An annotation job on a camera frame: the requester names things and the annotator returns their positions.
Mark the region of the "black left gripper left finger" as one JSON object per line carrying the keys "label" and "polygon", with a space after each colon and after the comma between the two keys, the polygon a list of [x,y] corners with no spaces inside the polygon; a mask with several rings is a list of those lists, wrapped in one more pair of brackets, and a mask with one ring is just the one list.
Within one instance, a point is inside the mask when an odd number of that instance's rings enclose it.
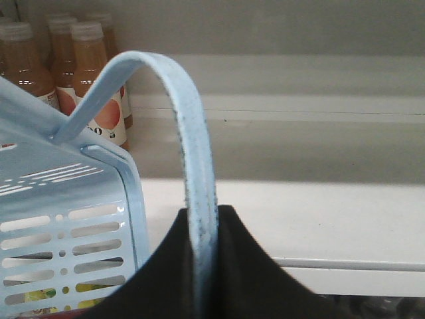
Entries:
{"label": "black left gripper left finger", "polygon": [[148,261],[117,291],[79,318],[197,318],[188,213],[180,209]]}

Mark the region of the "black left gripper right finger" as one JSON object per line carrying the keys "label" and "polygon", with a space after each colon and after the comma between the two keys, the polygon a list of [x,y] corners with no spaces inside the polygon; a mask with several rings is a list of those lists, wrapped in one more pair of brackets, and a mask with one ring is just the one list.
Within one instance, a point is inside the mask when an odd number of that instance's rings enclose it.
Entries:
{"label": "black left gripper right finger", "polygon": [[218,208],[218,260],[213,318],[344,318],[275,263],[231,205]]}

